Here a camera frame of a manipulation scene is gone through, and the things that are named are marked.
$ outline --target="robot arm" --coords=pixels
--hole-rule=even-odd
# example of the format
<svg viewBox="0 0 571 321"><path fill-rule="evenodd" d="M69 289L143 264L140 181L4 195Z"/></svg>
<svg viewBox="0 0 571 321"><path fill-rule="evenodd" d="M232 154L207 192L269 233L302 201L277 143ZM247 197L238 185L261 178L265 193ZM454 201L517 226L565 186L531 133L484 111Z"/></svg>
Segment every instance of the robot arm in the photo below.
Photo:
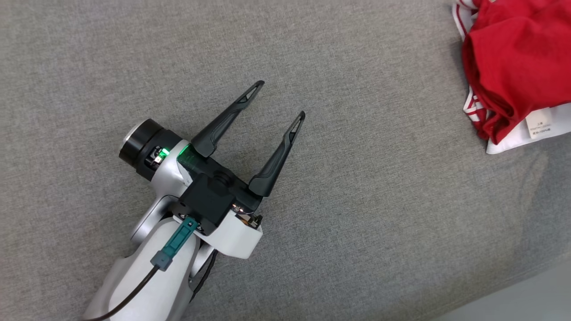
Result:
<svg viewBox="0 0 571 321"><path fill-rule="evenodd" d="M251 86L191 143L152 119L127 134L119 157L151 182L157 197L132 233L137 251L115 262L84 319L179 320L196 294L190 281L209 257L213 263L218 251L250 256L263 234L255 211L277 181L305 113L249 184L210 156L263 85Z"/></svg>

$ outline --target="white fabric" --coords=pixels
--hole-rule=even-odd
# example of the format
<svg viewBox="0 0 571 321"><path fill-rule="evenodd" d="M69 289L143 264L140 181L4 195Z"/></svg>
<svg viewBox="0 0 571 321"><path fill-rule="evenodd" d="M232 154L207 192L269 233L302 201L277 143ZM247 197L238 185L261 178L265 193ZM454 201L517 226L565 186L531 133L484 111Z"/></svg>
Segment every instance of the white fabric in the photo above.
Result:
<svg viewBox="0 0 571 321"><path fill-rule="evenodd" d="M460 32L462 40L466 37L468 32L477 18L477 13L473 14L476 6L472 0L457 0L452 6L452 16L456 22L456 27ZM479 122L481 119L475 114L476 110L483 108L480 102L477 101L470 87L466 103L463 110L468 115L472 122ZM499 144L488 141L487 154L499 154L503 151L514 149L529 143L540 141L544 138L555 137L571 131L571 103L559 105L551 108L551 115L553 117L553 127L549 134L543 135L541 138L532 139L529 135L528 127L523 120L504 138Z"/></svg>

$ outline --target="black cable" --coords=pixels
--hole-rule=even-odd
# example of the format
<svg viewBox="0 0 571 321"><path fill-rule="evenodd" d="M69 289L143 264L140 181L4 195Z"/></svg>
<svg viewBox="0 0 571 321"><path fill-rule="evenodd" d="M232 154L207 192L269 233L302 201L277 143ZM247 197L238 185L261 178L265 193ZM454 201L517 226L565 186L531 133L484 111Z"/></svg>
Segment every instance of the black cable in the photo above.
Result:
<svg viewBox="0 0 571 321"><path fill-rule="evenodd" d="M135 295L137 295L143 289L143 287L151 280L151 278L155 275L155 273L158 270L159 270L158 266L155 265L154 267L152 267L152 270L147 274L147 276L144 277L141 283L139 283L139 285L129 295L127 295L127 297L123 301L121 301L121 303L119 303L113 310L109 311L108 313L105 313L104 315L98 318L86 319L83 321L104 321L114 316L117 312L119 312L122 308L124 308L127 305L127 303L129 303L129 301L131 301L135 297Z"/></svg>
<svg viewBox="0 0 571 321"><path fill-rule="evenodd" d="M194 289L194 293L192 293L192 297L190 298L189 303L192 302L192 300L194 299L194 297L196 296L198 291L200 291L200 288L202 288L202 285L204 285L204 281L206 281L206 279L208 279L208 275L210 274L210 270L212 270L212 267L214 266L214 261L216 261L216 255L217 254L218 254L218 251L216 251L216 250L212 251L212 258L210 259L210 263L208 264L208 267L206 268L206 272L204 272L204 275L200 279L200 282L198 282L198 285Z"/></svg>

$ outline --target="gray tablecloth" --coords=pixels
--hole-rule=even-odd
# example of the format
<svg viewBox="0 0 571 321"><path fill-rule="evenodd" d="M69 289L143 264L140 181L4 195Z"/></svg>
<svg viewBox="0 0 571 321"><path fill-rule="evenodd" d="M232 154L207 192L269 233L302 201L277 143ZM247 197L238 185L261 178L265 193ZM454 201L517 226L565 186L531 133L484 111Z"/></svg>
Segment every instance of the gray tablecloth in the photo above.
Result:
<svg viewBox="0 0 571 321"><path fill-rule="evenodd" d="M117 157L266 85L215 159L307 119L248 260L185 320L425 320L567 259L571 135L486 155L443 1L0 2L0 319L75 320L154 195Z"/></svg>

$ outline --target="folded clothing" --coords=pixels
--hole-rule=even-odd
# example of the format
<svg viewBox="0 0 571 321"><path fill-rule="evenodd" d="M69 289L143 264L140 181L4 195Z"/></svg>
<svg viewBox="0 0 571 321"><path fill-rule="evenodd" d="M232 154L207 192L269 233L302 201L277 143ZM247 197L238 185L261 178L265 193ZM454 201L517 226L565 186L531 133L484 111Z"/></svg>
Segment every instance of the folded clothing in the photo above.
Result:
<svg viewBox="0 0 571 321"><path fill-rule="evenodd" d="M474 95L491 111L478 135L498 144L533 110L571 102L571 0L474 0L462 48Z"/></svg>

